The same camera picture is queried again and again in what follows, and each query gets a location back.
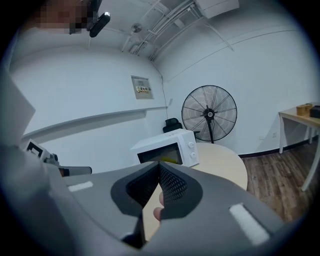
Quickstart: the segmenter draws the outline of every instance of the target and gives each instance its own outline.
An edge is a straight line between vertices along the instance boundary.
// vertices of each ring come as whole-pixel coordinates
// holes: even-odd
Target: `wooden floor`
[[[317,142],[264,156],[243,158],[248,174],[247,191],[272,208],[285,222],[306,213],[320,178],[320,164],[307,191],[303,185],[312,165]]]

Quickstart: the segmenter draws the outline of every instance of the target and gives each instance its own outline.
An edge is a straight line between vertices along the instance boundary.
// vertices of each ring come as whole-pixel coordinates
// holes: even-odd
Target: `black fan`
[[[201,86],[186,97],[182,110],[184,127],[200,131],[201,141],[218,141],[227,136],[236,124],[237,106],[232,96],[221,87]]]

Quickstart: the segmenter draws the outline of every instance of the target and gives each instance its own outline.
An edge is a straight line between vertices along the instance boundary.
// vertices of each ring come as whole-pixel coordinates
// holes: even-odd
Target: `table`
[[[320,105],[320,103],[312,102],[312,105]],[[300,124],[308,126],[308,135],[309,135],[309,143],[312,142],[312,133],[313,129],[320,132],[320,118],[313,118],[307,115],[297,115],[297,109],[295,107],[280,111],[280,147],[279,147],[279,153],[282,154],[285,144],[285,124],[284,124],[284,118],[290,119],[293,121],[296,121]],[[302,191],[306,191],[308,188],[313,176],[316,173],[316,169],[318,166],[320,160],[320,139],[318,139],[318,144],[316,147],[315,157],[313,159],[312,166],[310,168],[309,174],[306,177],[304,184],[301,187]]]
[[[196,147],[200,163],[191,168],[223,177],[234,182],[244,190],[247,190],[247,169],[244,162],[236,153],[224,146],[211,143],[197,143]],[[147,241],[157,231],[160,225],[160,222],[154,217],[153,211],[156,207],[163,208],[159,202],[161,192],[162,189],[158,184],[142,211],[144,235]]]

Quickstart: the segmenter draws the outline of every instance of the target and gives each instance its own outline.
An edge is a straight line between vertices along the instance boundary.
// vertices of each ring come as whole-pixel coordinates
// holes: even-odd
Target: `chair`
[[[168,120],[165,120],[165,127],[163,127],[163,132],[171,132],[177,129],[183,129],[182,124],[178,121],[176,118],[170,118]],[[196,134],[200,133],[200,131],[193,131],[194,137],[196,137]]]

